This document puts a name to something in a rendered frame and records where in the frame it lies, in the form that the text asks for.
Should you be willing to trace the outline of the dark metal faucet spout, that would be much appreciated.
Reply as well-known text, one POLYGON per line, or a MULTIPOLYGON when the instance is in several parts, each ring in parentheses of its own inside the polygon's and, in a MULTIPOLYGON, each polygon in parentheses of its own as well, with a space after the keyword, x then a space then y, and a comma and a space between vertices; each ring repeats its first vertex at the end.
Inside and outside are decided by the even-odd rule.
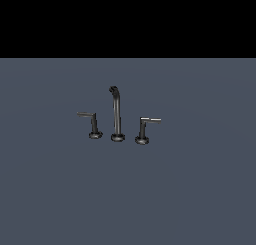
POLYGON ((121 116, 120 116, 120 92, 116 86, 109 88, 113 96, 113 109, 114 109, 114 128, 115 132, 111 135, 113 142, 122 142, 125 140, 125 135, 121 132, 121 116))

